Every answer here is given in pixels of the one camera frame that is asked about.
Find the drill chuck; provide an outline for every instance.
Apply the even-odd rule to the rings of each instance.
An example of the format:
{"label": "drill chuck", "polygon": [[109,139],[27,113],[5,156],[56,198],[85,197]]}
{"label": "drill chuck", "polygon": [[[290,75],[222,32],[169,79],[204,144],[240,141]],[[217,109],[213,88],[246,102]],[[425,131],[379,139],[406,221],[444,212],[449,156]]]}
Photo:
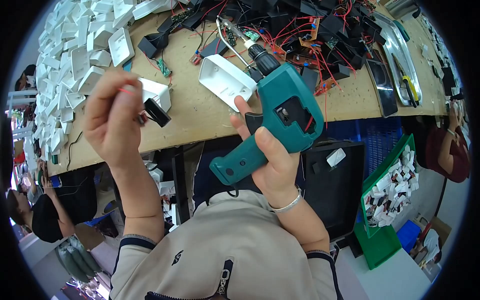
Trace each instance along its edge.
{"label": "drill chuck", "polygon": [[254,44],[248,48],[248,55],[255,61],[263,76],[267,76],[273,72],[273,70],[280,67],[280,63],[276,58],[258,44]]}

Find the blue plastic stool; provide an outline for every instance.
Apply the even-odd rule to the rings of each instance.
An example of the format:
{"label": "blue plastic stool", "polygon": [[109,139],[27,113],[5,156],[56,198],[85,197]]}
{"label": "blue plastic stool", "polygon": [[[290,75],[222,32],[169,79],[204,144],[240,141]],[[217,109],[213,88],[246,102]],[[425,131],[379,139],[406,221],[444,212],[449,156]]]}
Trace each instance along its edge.
{"label": "blue plastic stool", "polygon": [[417,240],[420,231],[421,229],[417,224],[408,220],[396,233],[403,250],[407,251],[407,253],[410,253],[410,250],[412,250],[415,245],[415,241]]}

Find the drill trigger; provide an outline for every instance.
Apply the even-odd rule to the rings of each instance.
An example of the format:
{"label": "drill trigger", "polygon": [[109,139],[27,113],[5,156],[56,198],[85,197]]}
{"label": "drill trigger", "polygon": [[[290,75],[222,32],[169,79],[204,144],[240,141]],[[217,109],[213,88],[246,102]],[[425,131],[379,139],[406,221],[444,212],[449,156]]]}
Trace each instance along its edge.
{"label": "drill trigger", "polygon": [[248,131],[250,131],[251,135],[255,134],[255,131],[257,131],[257,129],[262,125],[263,121],[263,114],[257,114],[254,112],[245,113],[245,123],[247,124]]}

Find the black tray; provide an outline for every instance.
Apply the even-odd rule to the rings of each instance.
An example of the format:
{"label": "black tray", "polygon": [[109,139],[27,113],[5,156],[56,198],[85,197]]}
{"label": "black tray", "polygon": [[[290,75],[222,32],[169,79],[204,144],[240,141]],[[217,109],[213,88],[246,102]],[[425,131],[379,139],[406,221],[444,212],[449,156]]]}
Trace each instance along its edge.
{"label": "black tray", "polygon": [[[339,148],[346,157],[331,168],[326,158]],[[362,195],[365,143],[332,142],[304,155],[305,200],[325,224],[331,241],[350,234]]]}

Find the beige jacket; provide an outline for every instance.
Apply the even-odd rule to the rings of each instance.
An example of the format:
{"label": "beige jacket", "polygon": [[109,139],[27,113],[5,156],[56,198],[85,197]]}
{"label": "beige jacket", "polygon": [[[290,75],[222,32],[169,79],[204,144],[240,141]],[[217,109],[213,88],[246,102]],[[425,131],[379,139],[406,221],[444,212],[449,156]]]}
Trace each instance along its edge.
{"label": "beige jacket", "polygon": [[114,300],[341,299],[332,257],[306,254],[252,191],[215,195],[158,245],[124,237],[111,283]]}

